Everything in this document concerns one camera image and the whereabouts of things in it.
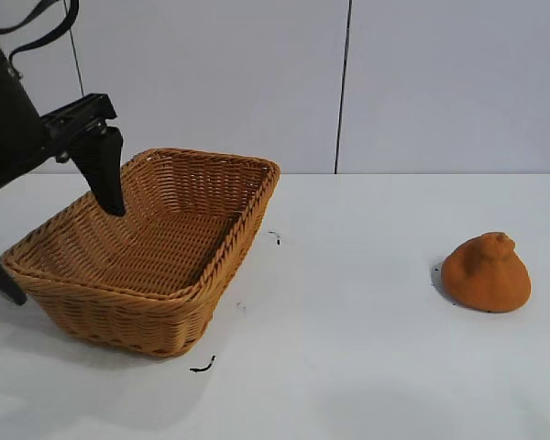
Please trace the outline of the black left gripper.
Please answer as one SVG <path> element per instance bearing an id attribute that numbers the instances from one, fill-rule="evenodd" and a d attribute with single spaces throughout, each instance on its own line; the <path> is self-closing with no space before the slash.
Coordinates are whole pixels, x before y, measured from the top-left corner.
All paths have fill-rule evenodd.
<path id="1" fill-rule="evenodd" d="M 0 27 L 0 35 L 17 26 Z M 72 161 L 109 215 L 126 213 L 120 178 L 124 139 L 108 121 L 116 111 L 105 93 L 40 115 L 24 90 L 12 55 L 0 49 L 0 189 L 50 158 Z"/>

